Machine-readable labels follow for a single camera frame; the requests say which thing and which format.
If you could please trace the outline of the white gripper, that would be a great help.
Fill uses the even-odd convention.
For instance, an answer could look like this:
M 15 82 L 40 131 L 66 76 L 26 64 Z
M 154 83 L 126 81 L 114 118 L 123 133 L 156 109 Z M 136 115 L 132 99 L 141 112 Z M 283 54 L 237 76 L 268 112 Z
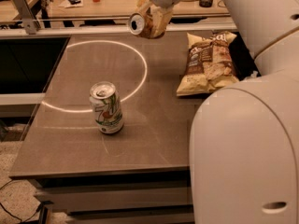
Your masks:
M 153 9 L 151 38 L 163 36 L 168 23 L 173 14 L 172 6 L 176 5 L 180 0 L 137 0 L 135 11 L 141 15 L 149 15 L 150 8 L 154 4 L 157 8 Z

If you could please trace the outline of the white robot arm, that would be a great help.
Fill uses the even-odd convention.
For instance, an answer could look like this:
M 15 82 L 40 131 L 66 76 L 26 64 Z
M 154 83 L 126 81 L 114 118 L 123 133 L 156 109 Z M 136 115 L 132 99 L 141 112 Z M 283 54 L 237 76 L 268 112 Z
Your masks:
M 299 0 L 223 1 L 260 75 L 193 118 L 195 224 L 299 224 Z

